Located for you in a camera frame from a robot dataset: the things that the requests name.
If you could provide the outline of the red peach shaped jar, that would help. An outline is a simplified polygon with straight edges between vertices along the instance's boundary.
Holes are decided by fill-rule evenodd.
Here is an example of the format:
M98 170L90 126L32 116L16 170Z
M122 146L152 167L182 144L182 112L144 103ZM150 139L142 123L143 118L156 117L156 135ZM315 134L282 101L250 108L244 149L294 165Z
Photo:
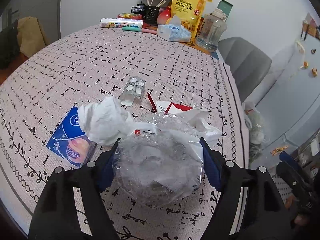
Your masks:
M171 18L171 7L166 7L157 17L157 24L165 25L170 18Z

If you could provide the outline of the brown paper bag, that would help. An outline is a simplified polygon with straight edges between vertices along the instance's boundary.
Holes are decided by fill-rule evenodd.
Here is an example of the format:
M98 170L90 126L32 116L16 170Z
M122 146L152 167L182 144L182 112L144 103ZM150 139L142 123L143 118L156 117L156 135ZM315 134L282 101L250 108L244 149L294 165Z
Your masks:
M20 52L27 58L32 57L50 44L44 28L36 17L20 18L18 20L17 31Z

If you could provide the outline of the teal pink pen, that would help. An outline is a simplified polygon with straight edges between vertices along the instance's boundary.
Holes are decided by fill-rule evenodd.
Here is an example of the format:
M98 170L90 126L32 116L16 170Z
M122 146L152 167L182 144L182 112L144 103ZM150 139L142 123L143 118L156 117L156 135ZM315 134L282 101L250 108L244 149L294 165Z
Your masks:
M151 29L145 29L145 28L136 28L136 27L122 27L121 28L124 31L134 31L139 33L150 33L150 34L157 34L157 31L151 30Z

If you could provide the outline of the green tall carton box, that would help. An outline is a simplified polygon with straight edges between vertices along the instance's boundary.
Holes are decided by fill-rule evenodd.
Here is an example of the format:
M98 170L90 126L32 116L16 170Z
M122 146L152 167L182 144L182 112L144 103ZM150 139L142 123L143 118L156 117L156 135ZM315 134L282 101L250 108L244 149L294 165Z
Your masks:
M225 0L221 0L218 5L217 9L220 9L224 14L224 21L227 21L227 18L232 10L233 5Z

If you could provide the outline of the white roll of bags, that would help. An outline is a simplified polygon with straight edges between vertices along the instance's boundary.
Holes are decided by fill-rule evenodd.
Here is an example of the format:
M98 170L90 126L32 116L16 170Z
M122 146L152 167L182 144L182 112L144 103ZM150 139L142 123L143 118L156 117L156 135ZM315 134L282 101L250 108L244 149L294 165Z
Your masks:
M101 28L122 28L122 27L134 27L142 28L143 20L134 20L130 18L102 18L100 20Z

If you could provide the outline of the white plastic bag with goods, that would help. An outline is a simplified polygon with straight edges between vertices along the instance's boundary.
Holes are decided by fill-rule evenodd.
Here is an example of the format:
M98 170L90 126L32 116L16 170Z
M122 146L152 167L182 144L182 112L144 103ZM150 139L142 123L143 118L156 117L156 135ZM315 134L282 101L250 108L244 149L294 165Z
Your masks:
M265 120L253 102L243 102L242 108L249 131L249 163L251 164L261 155L261 148L265 143Z

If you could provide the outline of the crumpled white paper wad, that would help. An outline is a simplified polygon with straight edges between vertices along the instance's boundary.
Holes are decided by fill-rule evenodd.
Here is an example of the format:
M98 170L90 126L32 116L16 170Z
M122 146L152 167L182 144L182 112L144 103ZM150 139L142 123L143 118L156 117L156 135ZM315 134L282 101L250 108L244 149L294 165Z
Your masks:
M208 114L208 109L192 108L187 111L178 112L176 115L195 128L207 144L213 148L221 138L222 132L218 128L208 124L206 121Z

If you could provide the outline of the white refrigerator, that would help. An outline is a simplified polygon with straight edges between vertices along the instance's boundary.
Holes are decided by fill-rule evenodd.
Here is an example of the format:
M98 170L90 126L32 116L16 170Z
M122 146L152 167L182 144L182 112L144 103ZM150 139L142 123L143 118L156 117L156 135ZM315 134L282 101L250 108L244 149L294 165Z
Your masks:
M270 87L257 104L267 141L251 167L272 168L319 129L319 22L307 14L292 46L273 58Z

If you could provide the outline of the red white cigarette pack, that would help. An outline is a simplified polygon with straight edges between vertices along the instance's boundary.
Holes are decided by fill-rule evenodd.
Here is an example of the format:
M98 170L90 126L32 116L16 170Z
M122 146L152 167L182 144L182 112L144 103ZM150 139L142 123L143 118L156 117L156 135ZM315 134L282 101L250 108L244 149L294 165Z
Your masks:
M173 103L172 101L154 100L149 92L147 92L148 100L154 112L163 112L169 114L178 114L193 109L190 106Z

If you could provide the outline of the clear plastic water jug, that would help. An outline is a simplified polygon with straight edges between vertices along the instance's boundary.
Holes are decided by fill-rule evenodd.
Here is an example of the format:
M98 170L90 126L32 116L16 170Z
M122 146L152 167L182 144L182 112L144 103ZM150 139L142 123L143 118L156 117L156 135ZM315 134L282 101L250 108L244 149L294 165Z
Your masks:
M201 31L195 42L206 51L215 52L220 37L226 29L225 14L216 8L211 14L205 15Z

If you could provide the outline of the blue pocket tissue pack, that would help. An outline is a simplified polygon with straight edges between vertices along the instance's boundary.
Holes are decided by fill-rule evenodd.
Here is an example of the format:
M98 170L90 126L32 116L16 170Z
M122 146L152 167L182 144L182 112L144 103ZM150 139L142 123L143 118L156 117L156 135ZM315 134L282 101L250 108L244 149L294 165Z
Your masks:
M89 161L97 144L88 139L79 125L78 107L72 107L50 137L46 148L73 168Z

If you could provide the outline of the clear plastic wrap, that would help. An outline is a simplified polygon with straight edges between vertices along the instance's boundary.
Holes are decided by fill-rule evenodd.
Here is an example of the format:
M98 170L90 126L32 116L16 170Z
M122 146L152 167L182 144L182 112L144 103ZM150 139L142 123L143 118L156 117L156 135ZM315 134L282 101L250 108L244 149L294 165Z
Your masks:
M180 116L142 116L114 154L114 178L133 199L150 208L191 195L201 185L200 132Z

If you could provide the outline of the white tissue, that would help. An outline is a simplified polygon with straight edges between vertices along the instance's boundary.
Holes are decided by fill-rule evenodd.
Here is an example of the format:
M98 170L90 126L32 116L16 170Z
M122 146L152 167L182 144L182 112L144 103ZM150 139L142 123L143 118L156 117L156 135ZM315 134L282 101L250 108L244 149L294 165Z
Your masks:
M131 131L134 123L129 111L121 108L120 101L107 96L101 103L89 103L78 108L79 125L90 141L112 146L117 139Z

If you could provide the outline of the blue white tissue pack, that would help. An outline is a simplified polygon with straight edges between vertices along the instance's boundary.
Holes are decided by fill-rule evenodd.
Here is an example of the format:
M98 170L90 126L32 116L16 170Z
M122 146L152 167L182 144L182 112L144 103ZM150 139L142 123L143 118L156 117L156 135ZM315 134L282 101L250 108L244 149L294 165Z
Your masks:
M181 25L178 16L174 16L168 24L157 27L157 36L170 42L190 42L191 32Z

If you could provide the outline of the grey door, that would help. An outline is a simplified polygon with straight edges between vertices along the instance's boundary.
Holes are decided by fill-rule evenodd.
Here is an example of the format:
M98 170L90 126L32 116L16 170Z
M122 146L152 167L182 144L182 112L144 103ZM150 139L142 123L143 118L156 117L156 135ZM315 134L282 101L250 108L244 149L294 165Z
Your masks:
M49 42L61 38L60 31L61 0L5 0L1 9L1 29L15 20L31 16L38 18Z

